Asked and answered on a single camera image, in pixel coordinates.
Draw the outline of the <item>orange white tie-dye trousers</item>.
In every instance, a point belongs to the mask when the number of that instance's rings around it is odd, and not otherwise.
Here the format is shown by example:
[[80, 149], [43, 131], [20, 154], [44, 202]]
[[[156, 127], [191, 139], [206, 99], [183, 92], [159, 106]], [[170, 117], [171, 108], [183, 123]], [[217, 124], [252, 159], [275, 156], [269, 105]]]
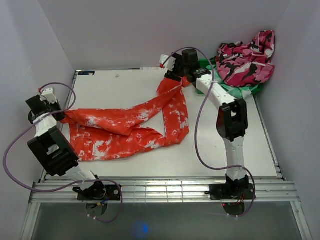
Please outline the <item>orange white tie-dye trousers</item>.
[[157, 96], [122, 109], [75, 109], [61, 121], [69, 126], [70, 143], [82, 162], [128, 158], [162, 147], [180, 144], [189, 133], [189, 116], [183, 88], [164, 78]]

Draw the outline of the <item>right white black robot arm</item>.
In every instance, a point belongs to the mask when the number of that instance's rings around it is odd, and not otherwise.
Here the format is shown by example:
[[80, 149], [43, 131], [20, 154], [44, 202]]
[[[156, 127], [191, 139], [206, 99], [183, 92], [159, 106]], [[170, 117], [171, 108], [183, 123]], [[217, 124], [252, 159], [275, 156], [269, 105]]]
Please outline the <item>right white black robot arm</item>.
[[187, 79], [198, 91], [205, 94], [216, 107], [216, 129], [226, 151], [225, 183], [211, 184], [206, 194], [211, 200], [249, 199], [253, 187], [245, 170], [243, 143], [248, 129], [247, 103], [231, 96], [216, 80], [212, 62], [201, 67], [197, 50], [185, 48], [180, 54], [161, 55], [160, 67], [166, 69], [166, 77], [181, 81]]

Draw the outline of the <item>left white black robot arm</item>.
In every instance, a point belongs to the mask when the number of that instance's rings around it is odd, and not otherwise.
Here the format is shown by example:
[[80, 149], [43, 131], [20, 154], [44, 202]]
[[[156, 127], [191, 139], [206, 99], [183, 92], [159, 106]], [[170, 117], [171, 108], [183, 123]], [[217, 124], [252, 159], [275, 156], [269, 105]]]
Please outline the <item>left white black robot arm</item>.
[[59, 101], [53, 93], [41, 93], [28, 100], [28, 119], [35, 126], [35, 136], [27, 145], [45, 171], [51, 175], [69, 177], [78, 182], [73, 190], [89, 200], [102, 200], [106, 187], [99, 177], [83, 170], [79, 157], [58, 128], [58, 122], [65, 119]]

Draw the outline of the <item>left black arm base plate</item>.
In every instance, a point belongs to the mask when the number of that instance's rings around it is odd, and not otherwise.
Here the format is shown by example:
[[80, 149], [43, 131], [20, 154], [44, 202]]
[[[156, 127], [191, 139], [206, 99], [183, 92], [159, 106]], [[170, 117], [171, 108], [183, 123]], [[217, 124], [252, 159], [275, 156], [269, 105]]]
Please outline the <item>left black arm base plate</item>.
[[77, 193], [76, 199], [78, 201], [102, 201], [102, 200], [108, 200], [108, 201], [120, 201], [121, 200], [121, 194], [118, 189], [118, 187], [114, 184], [111, 185], [105, 185], [105, 195], [104, 198], [96, 199], [93, 197], [87, 197], [81, 194], [81, 189], [79, 187], [73, 187], [73, 191]]

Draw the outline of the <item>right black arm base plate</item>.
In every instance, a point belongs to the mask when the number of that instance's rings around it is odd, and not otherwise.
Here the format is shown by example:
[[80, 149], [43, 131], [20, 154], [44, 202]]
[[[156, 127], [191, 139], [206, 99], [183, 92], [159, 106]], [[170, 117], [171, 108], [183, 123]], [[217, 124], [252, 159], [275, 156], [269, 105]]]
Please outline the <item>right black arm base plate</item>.
[[256, 198], [253, 185], [250, 183], [248, 186], [239, 189], [231, 189], [227, 184], [210, 184], [209, 189], [204, 192], [209, 195], [211, 200], [252, 200]]

